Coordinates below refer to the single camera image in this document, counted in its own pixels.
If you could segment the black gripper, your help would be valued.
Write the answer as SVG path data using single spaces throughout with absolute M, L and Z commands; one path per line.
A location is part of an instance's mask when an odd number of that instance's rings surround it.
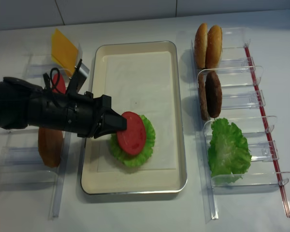
M 28 124 L 76 133 L 97 139 L 127 129 L 127 120 L 110 108 L 111 97 L 93 98 L 90 93 L 76 98 L 59 93 L 42 93 L 28 102 Z

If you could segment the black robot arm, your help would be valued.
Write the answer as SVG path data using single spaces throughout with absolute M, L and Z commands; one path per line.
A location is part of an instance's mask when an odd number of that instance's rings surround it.
M 5 77 L 0 82 L 0 128 L 36 126 L 99 138 L 124 131 L 127 120 L 111 108 L 111 97 L 94 98 L 76 92 L 70 84 L 66 93 L 55 93 L 27 81 Z

